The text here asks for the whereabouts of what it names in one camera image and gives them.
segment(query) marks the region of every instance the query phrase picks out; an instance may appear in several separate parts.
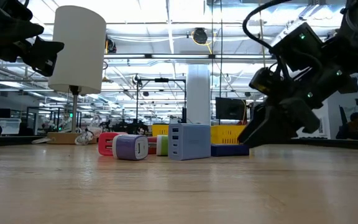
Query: table surface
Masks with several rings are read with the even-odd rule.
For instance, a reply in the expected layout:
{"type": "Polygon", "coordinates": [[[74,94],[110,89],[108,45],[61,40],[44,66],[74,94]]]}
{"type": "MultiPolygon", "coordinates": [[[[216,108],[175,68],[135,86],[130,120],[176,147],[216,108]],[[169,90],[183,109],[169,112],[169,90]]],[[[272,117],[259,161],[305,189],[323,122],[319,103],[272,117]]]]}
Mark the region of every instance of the table surface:
{"type": "Polygon", "coordinates": [[[358,223],[358,150],[131,162],[95,145],[0,147],[0,223],[358,223]]]}

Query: yellow bin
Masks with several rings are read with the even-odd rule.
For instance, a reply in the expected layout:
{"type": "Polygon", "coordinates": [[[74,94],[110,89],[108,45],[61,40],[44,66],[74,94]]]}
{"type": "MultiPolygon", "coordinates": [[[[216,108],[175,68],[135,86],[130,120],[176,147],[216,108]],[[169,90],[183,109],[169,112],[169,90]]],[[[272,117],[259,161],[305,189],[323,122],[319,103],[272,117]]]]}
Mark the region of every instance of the yellow bin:
{"type": "Polygon", "coordinates": [[[237,137],[245,125],[218,125],[211,127],[212,144],[238,144],[237,137]]]}
{"type": "Polygon", "coordinates": [[[153,136],[158,135],[168,135],[168,127],[167,124],[153,124],[152,125],[152,134],[153,136]]]}

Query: white column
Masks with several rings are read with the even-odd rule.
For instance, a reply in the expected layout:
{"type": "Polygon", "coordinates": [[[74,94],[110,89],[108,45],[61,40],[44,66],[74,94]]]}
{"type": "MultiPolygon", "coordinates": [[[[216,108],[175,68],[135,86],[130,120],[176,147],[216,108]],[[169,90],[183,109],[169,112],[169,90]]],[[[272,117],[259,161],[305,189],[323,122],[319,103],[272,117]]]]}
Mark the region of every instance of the white column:
{"type": "Polygon", "coordinates": [[[188,65],[187,123],[211,125],[211,90],[208,65],[188,65]]]}

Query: blue box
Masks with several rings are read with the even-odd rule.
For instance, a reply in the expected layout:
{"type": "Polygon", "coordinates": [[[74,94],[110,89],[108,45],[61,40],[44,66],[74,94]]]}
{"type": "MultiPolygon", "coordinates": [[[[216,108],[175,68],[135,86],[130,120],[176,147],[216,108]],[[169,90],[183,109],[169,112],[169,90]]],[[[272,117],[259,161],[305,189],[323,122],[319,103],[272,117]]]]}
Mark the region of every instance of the blue box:
{"type": "Polygon", "coordinates": [[[211,156],[249,156],[249,147],[245,145],[212,144],[211,156]]]}
{"type": "Polygon", "coordinates": [[[211,157],[211,127],[205,124],[170,124],[168,157],[182,161],[211,157]]]}

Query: man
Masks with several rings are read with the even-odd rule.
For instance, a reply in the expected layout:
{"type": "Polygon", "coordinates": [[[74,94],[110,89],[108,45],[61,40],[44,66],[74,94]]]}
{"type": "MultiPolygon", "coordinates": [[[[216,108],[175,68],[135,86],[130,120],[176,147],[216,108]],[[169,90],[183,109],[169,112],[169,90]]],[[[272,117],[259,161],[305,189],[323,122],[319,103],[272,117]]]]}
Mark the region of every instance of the man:
{"type": "Polygon", "coordinates": [[[351,122],[339,128],[336,139],[358,139],[358,112],[352,113],[351,122]]]}

